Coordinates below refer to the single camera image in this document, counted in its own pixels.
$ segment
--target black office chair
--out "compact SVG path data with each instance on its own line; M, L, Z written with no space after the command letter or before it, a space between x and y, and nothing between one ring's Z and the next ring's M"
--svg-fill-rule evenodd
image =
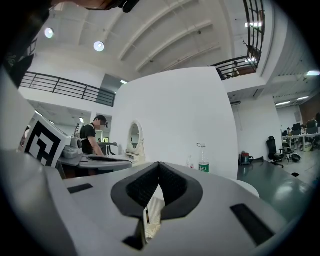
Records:
M266 145L269 149L269 159L273 160L273 162L271 162L271 164L274 164L275 166L282 166L282 168L284 167L282 164L279 164L278 161L282 161L282 159L285 157L284 154L281 153L280 149L280 153L277 153L277 147L276 147L276 140L273 136L269 137L269 140L267 140Z
M283 151L286 159L288 160L288 164L289 164L289 161L292 159L292 155L293 155L294 151L292 151L290 145L286 142L282 143L282 147L283 147L283 149L280 149L280 153L282 153L282 151Z

